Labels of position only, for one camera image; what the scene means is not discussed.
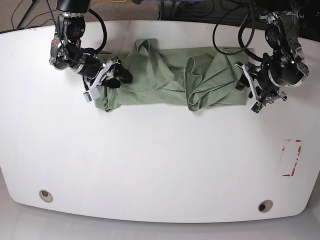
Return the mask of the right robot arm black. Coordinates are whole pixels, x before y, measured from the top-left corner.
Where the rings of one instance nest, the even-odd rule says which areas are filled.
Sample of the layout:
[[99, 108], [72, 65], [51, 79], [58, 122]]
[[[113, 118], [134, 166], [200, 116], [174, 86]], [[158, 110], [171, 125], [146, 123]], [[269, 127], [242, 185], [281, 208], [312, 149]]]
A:
[[[116, 56], [106, 62], [98, 59], [97, 55], [106, 46], [108, 32], [103, 19], [90, 8], [90, 0], [59, 0], [56, 9], [61, 12], [53, 18], [55, 26], [54, 37], [51, 41], [49, 62], [57, 70], [71, 68], [82, 77], [86, 91], [97, 86], [110, 89], [119, 88], [122, 84], [131, 84], [133, 76], [122, 66]], [[93, 15], [102, 28], [102, 43], [97, 49], [81, 47], [81, 38], [86, 30], [85, 13]]]

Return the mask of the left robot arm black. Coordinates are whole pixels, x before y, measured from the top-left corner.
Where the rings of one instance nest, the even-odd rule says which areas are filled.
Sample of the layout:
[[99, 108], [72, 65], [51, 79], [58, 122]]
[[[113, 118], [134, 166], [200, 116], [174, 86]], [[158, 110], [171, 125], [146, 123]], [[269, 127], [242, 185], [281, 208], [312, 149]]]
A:
[[266, 21], [264, 37], [273, 52], [258, 57], [245, 49], [244, 52], [260, 64], [237, 61], [235, 65], [243, 71], [236, 89], [250, 88], [249, 98], [255, 99], [251, 110], [259, 113], [278, 99], [286, 101], [287, 96], [281, 88], [301, 85], [309, 75], [309, 69], [298, 41], [298, 23], [304, 13], [291, 0], [257, 0], [255, 5], [258, 16], [252, 19]]

